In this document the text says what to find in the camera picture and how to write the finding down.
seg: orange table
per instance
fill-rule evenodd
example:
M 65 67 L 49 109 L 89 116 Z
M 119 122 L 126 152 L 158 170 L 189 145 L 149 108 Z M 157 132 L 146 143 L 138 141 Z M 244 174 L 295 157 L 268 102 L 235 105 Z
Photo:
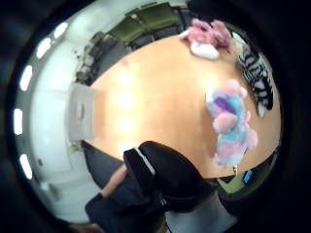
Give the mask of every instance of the orange table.
M 187 42 L 173 36 L 127 55 L 92 85 L 94 138 L 87 141 L 121 159 L 124 150 L 153 140 L 182 153 L 204 178 L 232 175 L 231 167 L 212 161 L 217 135 L 205 108 L 205 93 L 229 79 L 250 89 L 235 65 L 237 49 L 220 53 L 216 61 L 196 57 Z M 274 83 L 273 87 L 274 107 L 263 118 L 257 115 L 252 95 L 245 99 L 259 144 L 246 152 L 239 172 L 259 165 L 278 146 L 280 106 Z

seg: pink stuffed animal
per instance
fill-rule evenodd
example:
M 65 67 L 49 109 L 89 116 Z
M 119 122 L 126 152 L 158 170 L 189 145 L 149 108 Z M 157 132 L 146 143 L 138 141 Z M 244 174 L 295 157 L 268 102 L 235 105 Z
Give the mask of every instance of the pink stuffed animal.
M 217 59 L 219 52 L 216 48 L 225 48 L 229 51 L 231 36 L 223 22 L 214 20 L 210 25 L 194 18 L 191 24 L 192 26 L 182 32 L 179 37 L 190 41 L 190 50 L 193 54 L 208 59 Z
M 219 165 L 236 167 L 245 151 L 253 150 L 258 144 L 258 135 L 248 124 L 251 113 L 244 109 L 246 96 L 247 90 L 235 80 L 228 81 L 211 96 L 207 95 L 206 107 L 219 134 L 215 152 Z

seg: hand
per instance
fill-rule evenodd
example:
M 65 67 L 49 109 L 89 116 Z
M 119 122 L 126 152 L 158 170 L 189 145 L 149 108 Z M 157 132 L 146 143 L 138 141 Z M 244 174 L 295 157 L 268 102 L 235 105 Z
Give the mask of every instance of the hand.
M 70 224 L 69 229 L 75 233 L 105 233 L 97 224 Z
M 124 180 L 126 176 L 126 167 L 125 164 L 122 166 L 111 176 L 106 186 L 104 186 L 99 193 L 107 198 L 115 191 L 115 189 L 119 186 L 119 184 Z

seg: blue object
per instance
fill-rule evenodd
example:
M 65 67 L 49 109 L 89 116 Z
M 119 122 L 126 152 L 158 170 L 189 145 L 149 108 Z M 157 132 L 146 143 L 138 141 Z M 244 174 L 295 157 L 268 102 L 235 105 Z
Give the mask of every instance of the blue object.
M 243 176 L 243 183 L 246 184 L 250 180 L 250 177 L 252 176 L 253 172 L 251 170 L 247 171 Z

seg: striped fabric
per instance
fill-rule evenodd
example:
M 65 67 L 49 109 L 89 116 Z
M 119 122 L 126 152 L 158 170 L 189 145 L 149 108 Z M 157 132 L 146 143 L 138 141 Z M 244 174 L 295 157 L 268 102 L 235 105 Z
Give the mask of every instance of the striped fabric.
M 252 88 L 259 104 L 259 115 L 263 117 L 264 111 L 273 107 L 273 89 L 267 68 L 259 60 L 259 56 L 247 46 L 237 56 L 237 62 L 243 68 L 242 77 Z

